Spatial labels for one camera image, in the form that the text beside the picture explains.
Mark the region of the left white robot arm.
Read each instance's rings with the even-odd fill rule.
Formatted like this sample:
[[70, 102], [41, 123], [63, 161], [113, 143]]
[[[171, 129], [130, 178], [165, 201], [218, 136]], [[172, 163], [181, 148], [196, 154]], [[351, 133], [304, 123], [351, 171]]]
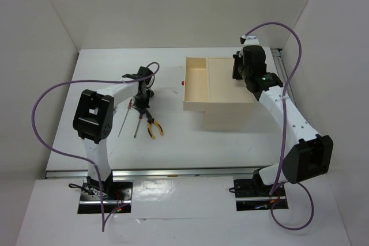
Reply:
[[108, 199], [114, 192], [107, 153], [107, 138], [112, 131], [114, 112], [128, 99], [132, 99], [140, 112], [145, 112], [153, 96], [149, 87], [153, 78], [153, 71], [148, 66], [141, 66], [137, 73], [123, 75], [118, 84], [97, 91], [85, 89], [81, 93], [73, 128], [83, 141], [87, 159], [93, 161], [88, 168], [87, 182], [100, 199]]

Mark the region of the red long thin screwdriver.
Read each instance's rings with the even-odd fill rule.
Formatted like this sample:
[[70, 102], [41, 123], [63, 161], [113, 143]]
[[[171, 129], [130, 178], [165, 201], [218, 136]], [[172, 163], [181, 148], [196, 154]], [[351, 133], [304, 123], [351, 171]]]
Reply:
[[118, 132], [118, 137], [120, 137], [120, 135], [121, 135], [121, 133], [122, 133], [123, 127], [124, 127], [124, 125], [125, 125], [125, 123], [126, 123], [127, 116], [128, 116], [128, 114], [129, 114], [129, 112], [130, 112], [130, 110], [131, 110], [132, 106], [133, 106], [133, 98], [131, 98], [131, 99], [130, 99], [129, 104], [128, 104], [128, 106], [127, 106], [127, 111], [126, 111], [125, 117], [124, 117], [124, 119], [123, 119], [122, 125], [121, 125], [121, 127], [120, 127], [119, 132]]

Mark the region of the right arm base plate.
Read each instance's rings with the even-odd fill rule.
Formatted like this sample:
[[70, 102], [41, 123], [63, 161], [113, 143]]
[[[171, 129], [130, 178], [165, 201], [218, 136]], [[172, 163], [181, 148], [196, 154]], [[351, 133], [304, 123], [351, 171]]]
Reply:
[[282, 185], [272, 195], [272, 186], [257, 188], [251, 179], [235, 179], [234, 186], [228, 191], [235, 196], [237, 211], [289, 209], [285, 188]]

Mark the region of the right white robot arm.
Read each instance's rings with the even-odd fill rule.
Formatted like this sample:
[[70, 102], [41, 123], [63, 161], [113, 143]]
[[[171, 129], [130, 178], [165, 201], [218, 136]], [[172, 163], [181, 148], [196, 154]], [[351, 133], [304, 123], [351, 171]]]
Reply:
[[278, 163], [253, 172], [254, 193], [266, 195], [284, 183], [296, 184], [324, 175], [329, 170], [333, 140], [309, 125], [285, 92], [277, 74], [269, 73], [260, 45], [245, 45], [233, 55], [232, 77], [243, 80], [282, 129]]

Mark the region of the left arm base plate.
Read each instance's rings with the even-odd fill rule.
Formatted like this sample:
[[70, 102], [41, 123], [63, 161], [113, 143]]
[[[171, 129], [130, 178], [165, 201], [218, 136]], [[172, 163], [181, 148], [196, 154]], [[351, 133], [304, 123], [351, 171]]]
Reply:
[[[82, 185], [70, 183], [69, 188], [80, 191], [80, 200], [78, 204], [78, 214], [99, 214], [100, 193], [98, 189], [90, 188], [87, 182]], [[116, 213], [131, 213], [131, 199], [133, 192], [132, 181], [113, 182], [111, 191], [103, 193], [104, 213], [109, 214], [116, 209]]]

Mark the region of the beige top drawer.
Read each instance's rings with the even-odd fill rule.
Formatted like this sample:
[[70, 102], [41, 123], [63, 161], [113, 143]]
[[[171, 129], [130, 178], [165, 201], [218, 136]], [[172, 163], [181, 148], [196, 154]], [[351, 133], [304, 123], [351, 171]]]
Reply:
[[205, 112], [209, 102], [209, 77], [206, 58], [186, 58], [184, 111]]

